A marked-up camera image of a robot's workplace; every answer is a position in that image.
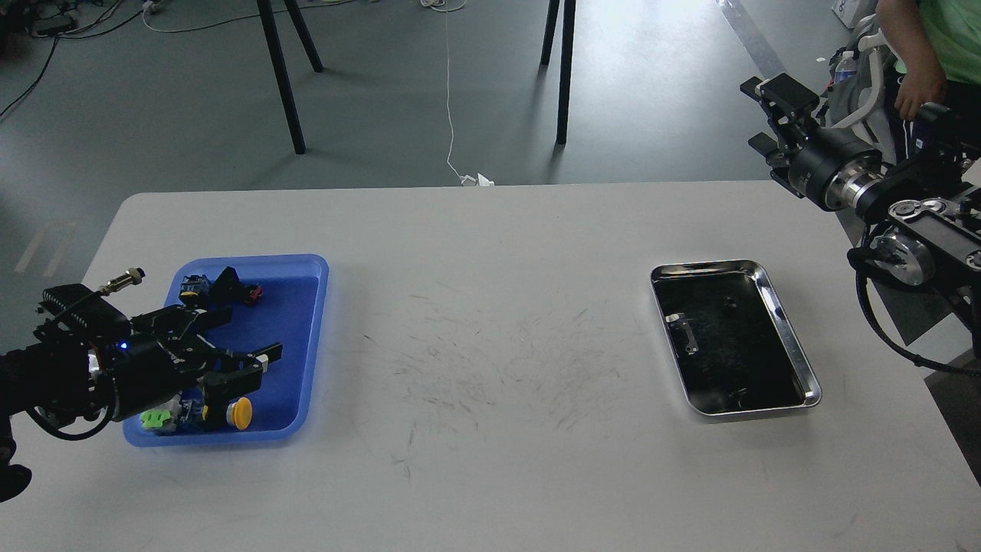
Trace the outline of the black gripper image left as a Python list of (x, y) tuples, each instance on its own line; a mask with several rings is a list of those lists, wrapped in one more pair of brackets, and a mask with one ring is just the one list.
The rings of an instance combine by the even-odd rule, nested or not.
[(112, 383), (111, 420), (139, 415), (198, 384), (207, 405), (259, 390), (267, 371), (252, 367), (252, 361), (266, 356), (269, 368), (283, 356), (283, 344), (248, 353), (218, 350), (212, 363), (212, 345), (199, 334), (231, 319), (228, 305), (209, 311), (183, 304), (134, 317), (132, 336), (100, 347), (100, 371)]

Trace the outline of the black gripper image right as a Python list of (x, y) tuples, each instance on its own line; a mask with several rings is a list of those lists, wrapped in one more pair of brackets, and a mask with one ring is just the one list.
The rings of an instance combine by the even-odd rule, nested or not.
[(862, 193), (882, 179), (880, 151), (850, 129), (819, 128), (813, 113), (821, 98), (794, 77), (781, 73), (766, 80), (747, 78), (740, 91), (763, 108), (779, 143), (805, 140), (790, 161), (767, 133), (747, 140), (764, 158), (770, 178), (792, 195), (825, 211), (853, 209)]

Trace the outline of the person's hand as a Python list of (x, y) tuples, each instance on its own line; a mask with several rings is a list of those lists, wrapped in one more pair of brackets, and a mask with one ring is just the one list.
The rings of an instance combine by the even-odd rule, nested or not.
[(907, 71), (898, 88), (894, 108), (904, 121), (914, 121), (924, 104), (941, 104), (947, 96), (947, 78), (942, 69)]

